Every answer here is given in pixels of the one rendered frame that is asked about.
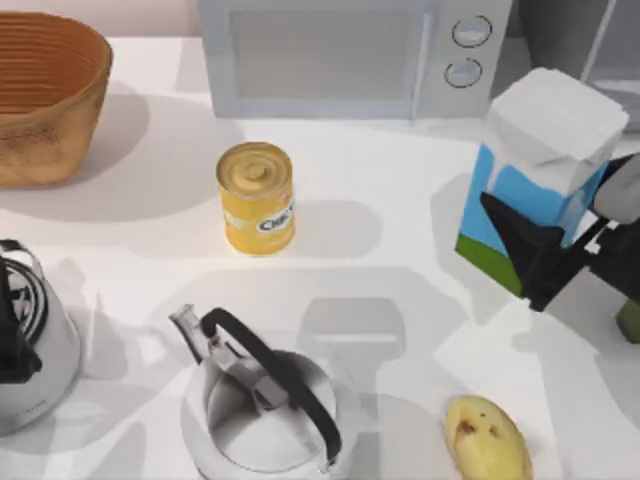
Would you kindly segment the pale microwave oven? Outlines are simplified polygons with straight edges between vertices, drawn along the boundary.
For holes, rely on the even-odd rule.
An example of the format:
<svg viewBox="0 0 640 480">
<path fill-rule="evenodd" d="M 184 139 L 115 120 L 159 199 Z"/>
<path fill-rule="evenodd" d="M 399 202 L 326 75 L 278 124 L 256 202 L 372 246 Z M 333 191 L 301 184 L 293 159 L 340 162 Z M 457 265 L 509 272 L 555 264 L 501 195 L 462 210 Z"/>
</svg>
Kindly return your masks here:
<svg viewBox="0 0 640 480">
<path fill-rule="evenodd" d="M 488 106 L 502 43 L 508 26 L 512 0 L 438 0 L 440 11 L 433 25 L 421 102 L 417 119 L 474 118 Z M 477 48 L 461 48 L 452 39 L 457 21 L 475 15 L 487 17 L 493 26 L 491 37 Z M 466 57 L 478 60 L 483 76 L 472 87 L 455 89 L 444 80 L 451 62 Z"/>
</svg>

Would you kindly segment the microwave door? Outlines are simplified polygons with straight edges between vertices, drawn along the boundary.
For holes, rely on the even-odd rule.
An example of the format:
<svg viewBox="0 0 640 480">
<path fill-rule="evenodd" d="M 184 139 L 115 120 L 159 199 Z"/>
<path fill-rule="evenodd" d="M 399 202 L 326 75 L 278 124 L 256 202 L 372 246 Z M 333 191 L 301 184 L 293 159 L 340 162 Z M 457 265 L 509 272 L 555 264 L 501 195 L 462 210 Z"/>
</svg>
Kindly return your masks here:
<svg viewBox="0 0 640 480">
<path fill-rule="evenodd" d="M 423 16 L 438 0 L 198 0 L 215 113 L 411 118 Z"/>
</svg>

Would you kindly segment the olive green object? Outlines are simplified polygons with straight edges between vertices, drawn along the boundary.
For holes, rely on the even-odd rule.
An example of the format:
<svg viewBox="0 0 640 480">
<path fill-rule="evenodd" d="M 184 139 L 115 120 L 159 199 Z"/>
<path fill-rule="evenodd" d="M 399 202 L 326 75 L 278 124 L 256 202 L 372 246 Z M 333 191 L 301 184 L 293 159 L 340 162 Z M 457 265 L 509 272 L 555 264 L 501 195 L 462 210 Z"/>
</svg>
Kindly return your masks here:
<svg viewBox="0 0 640 480">
<path fill-rule="evenodd" d="M 640 344 L 640 304 L 627 300 L 616 314 L 616 323 L 629 343 Z"/>
</svg>

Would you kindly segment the white blue green milk carton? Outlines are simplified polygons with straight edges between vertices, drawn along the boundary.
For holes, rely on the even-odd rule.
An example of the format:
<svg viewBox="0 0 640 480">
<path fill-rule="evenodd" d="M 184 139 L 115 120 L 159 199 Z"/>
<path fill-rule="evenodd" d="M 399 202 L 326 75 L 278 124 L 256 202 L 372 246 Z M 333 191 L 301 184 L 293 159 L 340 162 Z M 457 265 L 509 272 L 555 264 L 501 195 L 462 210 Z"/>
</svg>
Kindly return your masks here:
<svg viewBox="0 0 640 480">
<path fill-rule="evenodd" d="M 515 262 L 481 204 L 488 193 L 571 244 L 629 122 L 616 101 L 559 71 L 536 68 L 491 104 L 456 252 L 516 296 Z"/>
</svg>

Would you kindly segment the round microwave knob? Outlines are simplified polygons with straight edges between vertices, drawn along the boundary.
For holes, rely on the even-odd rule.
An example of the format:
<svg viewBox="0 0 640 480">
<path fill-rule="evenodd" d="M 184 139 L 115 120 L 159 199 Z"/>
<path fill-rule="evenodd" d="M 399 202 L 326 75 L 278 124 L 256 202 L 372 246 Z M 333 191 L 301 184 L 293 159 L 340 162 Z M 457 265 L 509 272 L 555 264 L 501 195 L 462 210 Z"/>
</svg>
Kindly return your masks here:
<svg viewBox="0 0 640 480">
<path fill-rule="evenodd" d="M 461 19 L 452 28 L 452 39 L 461 48 L 477 48 L 492 35 L 493 26 L 483 15 Z"/>
<path fill-rule="evenodd" d="M 483 76 L 482 64 L 470 57 L 451 62 L 444 70 L 444 80 L 455 89 L 465 89 L 477 84 Z"/>
</svg>

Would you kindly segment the silver kettle with round body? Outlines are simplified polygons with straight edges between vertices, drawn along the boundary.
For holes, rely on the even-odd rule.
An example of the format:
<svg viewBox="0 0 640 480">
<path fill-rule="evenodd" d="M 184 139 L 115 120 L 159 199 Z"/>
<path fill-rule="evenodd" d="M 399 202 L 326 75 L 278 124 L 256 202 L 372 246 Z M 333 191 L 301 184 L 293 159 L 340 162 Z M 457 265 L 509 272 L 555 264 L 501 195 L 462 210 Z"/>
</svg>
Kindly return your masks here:
<svg viewBox="0 0 640 480">
<path fill-rule="evenodd" d="M 79 376 L 82 341 L 38 258 L 0 240 L 0 437 L 50 414 Z"/>
</svg>

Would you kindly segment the yellow can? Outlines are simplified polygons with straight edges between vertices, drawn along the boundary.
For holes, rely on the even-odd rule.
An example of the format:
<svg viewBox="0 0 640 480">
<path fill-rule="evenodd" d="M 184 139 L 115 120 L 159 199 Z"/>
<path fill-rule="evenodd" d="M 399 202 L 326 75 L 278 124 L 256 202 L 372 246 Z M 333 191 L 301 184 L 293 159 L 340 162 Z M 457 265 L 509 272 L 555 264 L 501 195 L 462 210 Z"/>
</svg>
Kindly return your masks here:
<svg viewBox="0 0 640 480">
<path fill-rule="evenodd" d="M 284 249 L 295 235 L 290 157 L 268 142 L 243 142 L 226 150 L 216 166 L 226 238 L 247 255 Z"/>
</svg>

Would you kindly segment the grey cabinet with dark inside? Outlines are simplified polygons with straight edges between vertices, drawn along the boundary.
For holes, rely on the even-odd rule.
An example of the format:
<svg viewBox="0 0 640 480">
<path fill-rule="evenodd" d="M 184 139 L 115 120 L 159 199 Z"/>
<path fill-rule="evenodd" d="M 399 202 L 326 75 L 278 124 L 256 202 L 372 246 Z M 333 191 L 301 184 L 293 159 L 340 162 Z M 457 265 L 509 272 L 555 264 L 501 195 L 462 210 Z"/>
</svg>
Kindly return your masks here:
<svg viewBox="0 0 640 480">
<path fill-rule="evenodd" d="M 517 0 L 521 34 L 507 41 L 491 95 L 536 67 L 558 69 L 630 115 L 640 137 L 640 0 Z"/>
</svg>

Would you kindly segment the brown woven basket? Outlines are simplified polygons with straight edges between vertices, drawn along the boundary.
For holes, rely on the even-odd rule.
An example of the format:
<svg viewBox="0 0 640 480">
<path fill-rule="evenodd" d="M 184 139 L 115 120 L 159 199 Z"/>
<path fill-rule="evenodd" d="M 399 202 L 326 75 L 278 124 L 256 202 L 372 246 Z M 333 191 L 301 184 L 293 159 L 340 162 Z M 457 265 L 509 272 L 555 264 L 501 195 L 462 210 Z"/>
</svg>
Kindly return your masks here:
<svg viewBox="0 0 640 480">
<path fill-rule="evenodd" d="M 81 168 L 112 63 L 106 38 L 78 20 L 0 11 L 0 188 L 55 185 Z"/>
</svg>

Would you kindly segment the yellow potato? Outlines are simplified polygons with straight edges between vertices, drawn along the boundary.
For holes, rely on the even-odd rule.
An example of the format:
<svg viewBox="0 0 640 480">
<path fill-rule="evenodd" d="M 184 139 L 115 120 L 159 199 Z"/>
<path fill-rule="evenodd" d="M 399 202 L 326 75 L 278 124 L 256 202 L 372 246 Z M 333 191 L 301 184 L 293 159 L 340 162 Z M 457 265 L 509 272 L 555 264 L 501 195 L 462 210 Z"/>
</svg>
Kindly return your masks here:
<svg viewBox="0 0 640 480">
<path fill-rule="evenodd" d="M 533 480 L 523 435 L 491 400 L 477 395 L 451 398 L 444 435 L 462 480 Z"/>
</svg>

